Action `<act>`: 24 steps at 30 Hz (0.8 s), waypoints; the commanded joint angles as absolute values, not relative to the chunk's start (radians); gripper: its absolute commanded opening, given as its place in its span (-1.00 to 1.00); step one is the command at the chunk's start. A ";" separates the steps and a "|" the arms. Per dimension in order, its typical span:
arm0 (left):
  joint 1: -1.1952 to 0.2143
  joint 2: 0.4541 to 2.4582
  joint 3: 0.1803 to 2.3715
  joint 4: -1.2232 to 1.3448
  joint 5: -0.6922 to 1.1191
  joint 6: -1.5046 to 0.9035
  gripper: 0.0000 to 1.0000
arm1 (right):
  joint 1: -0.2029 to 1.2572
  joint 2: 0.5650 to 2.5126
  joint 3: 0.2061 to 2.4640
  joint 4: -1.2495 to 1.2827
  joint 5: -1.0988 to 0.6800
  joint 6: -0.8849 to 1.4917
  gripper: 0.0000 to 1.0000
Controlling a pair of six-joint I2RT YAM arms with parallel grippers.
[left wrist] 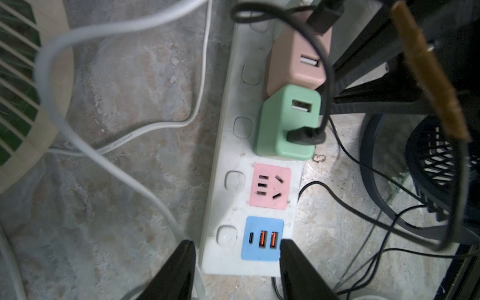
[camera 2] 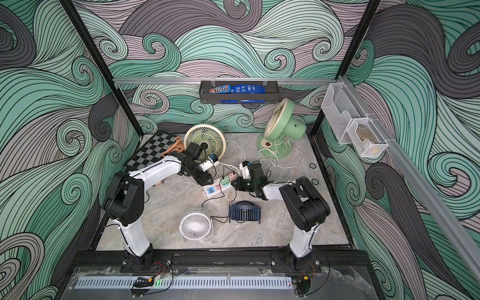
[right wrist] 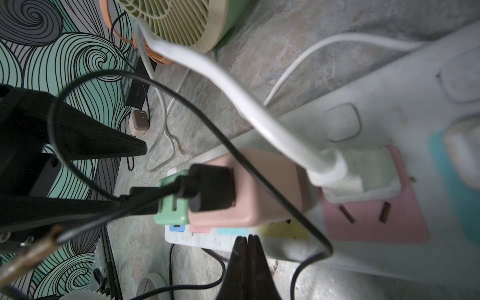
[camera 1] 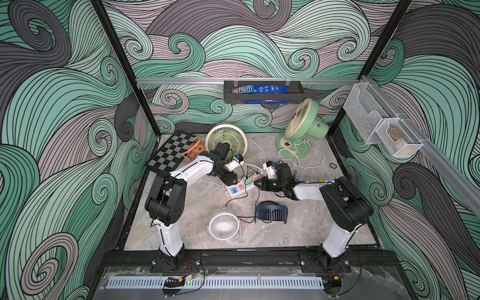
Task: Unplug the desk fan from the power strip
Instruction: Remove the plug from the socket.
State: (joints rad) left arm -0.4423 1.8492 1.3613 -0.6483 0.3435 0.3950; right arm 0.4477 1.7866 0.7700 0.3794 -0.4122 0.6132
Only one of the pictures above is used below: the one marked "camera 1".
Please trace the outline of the white power strip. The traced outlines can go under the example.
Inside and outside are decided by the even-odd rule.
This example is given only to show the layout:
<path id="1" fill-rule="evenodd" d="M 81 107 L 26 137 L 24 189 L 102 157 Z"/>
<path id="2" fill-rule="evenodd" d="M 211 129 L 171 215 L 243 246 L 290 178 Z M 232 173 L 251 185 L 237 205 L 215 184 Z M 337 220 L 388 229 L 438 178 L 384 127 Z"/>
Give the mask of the white power strip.
<path id="1" fill-rule="evenodd" d="M 254 190 L 256 186 L 252 187 L 251 189 L 246 189 L 245 186 L 245 179 L 242 179 L 239 183 L 231 185 L 231 186 L 226 186 L 226 194 L 231 198 L 239 198 L 246 196 L 248 193 L 250 193 L 252 190 Z"/>

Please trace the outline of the green usb charger plug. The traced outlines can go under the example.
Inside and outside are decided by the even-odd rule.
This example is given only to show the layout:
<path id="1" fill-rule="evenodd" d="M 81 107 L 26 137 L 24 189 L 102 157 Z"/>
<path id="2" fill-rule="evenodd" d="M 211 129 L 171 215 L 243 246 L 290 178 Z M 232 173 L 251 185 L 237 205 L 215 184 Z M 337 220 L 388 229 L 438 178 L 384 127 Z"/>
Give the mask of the green usb charger plug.
<path id="1" fill-rule="evenodd" d="M 255 186 L 252 176 L 247 177 L 247 178 L 245 179 L 245 182 L 244 182 L 244 183 L 245 183 L 245 186 L 246 186 L 246 189 L 247 189 L 247 190 L 248 190 L 248 189 L 251 189 L 251 188 L 253 188 L 253 187 Z"/>

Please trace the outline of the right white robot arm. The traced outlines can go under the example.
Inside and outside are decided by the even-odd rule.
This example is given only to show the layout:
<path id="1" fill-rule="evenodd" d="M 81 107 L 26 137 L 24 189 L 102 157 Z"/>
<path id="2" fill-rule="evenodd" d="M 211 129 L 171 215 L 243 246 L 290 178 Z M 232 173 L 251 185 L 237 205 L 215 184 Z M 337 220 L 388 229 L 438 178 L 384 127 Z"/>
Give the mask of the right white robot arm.
<path id="1" fill-rule="evenodd" d="M 373 215 L 373 207 L 360 190 L 347 177 L 333 181 L 305 182 L 296 179 L 286 163 L 273 166 L 274 176 L 263 176 L 254 181 L 261 191 L 281 192 L 294 201 L 324 202 L 333 224 L 322 243 L 320 257 L 324 261 L 340 258 L 358 228 L 365 225 Z"/>

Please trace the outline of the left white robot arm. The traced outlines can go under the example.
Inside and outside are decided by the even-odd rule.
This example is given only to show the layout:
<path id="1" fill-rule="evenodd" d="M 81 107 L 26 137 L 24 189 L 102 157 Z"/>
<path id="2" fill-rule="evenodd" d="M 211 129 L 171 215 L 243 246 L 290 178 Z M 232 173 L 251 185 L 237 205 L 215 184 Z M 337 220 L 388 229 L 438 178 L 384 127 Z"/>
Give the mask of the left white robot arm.
<path id="1" fill-rule="evenodd" d="M 238 182 L 234 169 L 241 166 L 243 155 L 229 157 L 229 152 L 230 144 L 221 142 L 181 169 L 157 172 L 144 207 L 152 224 L 157 226 L 161 238 L 159 249 L 166 257 L 177 259 L 185 250 L 178 221 L 185 210 L 188 188 L 206 175 L 218 177 L 227 186 Z"/>

